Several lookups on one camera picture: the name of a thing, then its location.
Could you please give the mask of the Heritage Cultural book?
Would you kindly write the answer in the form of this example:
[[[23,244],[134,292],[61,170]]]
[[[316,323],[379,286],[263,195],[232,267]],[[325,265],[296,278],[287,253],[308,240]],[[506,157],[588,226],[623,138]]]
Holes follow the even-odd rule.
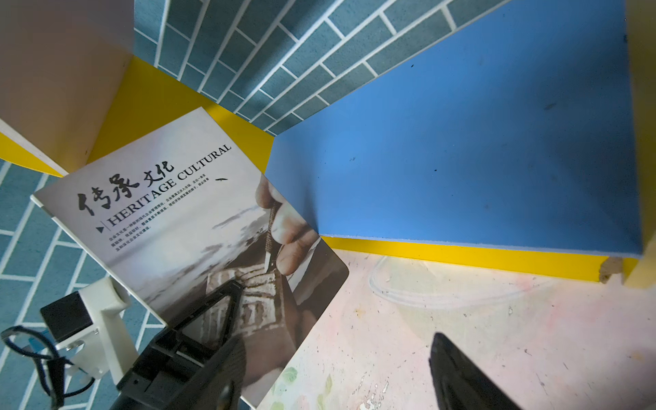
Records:
[[[205,109],[36,191],[34,203],[168,326],[229,281],[242,396],[261,404],[349,270]]]

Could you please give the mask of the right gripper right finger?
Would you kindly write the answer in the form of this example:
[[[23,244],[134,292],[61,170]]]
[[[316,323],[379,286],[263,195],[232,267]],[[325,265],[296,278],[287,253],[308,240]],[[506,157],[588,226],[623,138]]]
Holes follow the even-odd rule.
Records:
[[[430,372],[439,409],[520,407],[446,335],[437,332],[430,348]]]

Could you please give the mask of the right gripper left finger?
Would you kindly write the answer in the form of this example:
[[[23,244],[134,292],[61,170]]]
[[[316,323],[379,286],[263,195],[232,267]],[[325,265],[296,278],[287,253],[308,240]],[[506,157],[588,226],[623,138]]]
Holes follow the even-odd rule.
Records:
[[[117,385],[113,409],[237,409],[246,370],[240,337],[204,362],[152,341]]]

